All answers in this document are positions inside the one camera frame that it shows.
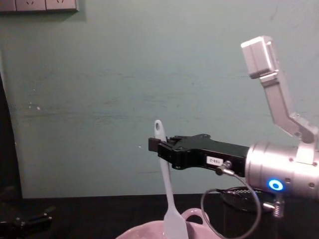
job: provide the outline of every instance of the black table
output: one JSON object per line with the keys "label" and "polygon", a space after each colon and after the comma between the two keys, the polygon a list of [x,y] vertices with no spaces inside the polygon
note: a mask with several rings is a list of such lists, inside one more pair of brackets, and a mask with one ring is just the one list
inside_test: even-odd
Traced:
{"label": "black table", "polygon": [[[200,196],[176,195],[177,209],[183,212],[189,208],[199,208]],[[30,239],[115,239],[129,228],[162,220],[167,207],[165,195],[25,199],[9,203],[26,216],[41,213],[50,206],[56,207],[51,230]],[[221,232],[223,204],[220,196],[209,195],[205,209],[211,223]],[[318,239],[319,204],[287,200],[279,235],[280,239]]]}

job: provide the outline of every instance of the wall socket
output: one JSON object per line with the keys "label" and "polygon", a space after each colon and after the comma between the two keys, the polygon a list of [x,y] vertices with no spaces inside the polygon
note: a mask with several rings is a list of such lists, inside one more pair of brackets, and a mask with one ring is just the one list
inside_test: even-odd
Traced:
{"label": "wall socket", "polygon": [[17,11],[45,11],[45,0],[15,0]]}
{"label": "wall socket", "polygon": [[0,11],[16,11],[15,0],[0,0]]}
{"label": "wall socket", "polygon": [[77,11],[76,0],[45,0],[47,10],[75,10]]}

